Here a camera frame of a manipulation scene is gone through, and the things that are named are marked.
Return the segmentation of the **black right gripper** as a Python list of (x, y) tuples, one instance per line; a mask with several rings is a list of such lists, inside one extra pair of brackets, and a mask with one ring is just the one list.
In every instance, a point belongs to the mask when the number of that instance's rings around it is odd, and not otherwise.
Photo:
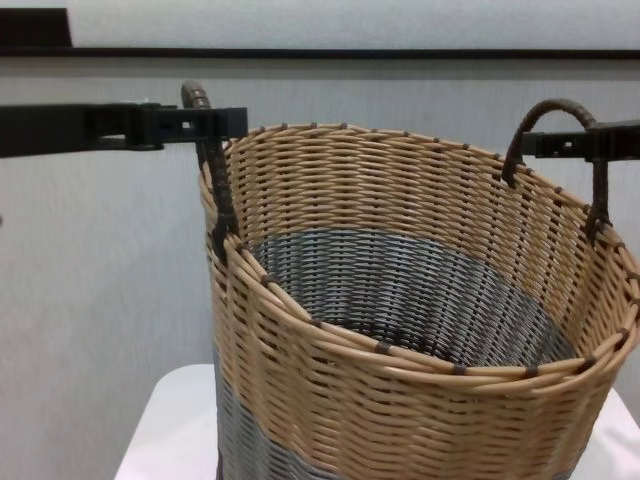
[(594, 128), (572, 132), (528, 132), (522, 136), (522, 154), (536, 158), (582, 158), (592, 163), (610, 152), (617, 134), (617, 157), (640, 157), (640, 124), (626, 121), (617, 128)]

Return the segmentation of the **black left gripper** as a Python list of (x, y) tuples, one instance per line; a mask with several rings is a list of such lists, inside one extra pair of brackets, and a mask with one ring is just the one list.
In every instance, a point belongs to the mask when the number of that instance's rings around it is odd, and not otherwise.
[(43, 104), (1, 108), (1, 155), (162, 150), (248, 133), (248, 110), (133, 104)]

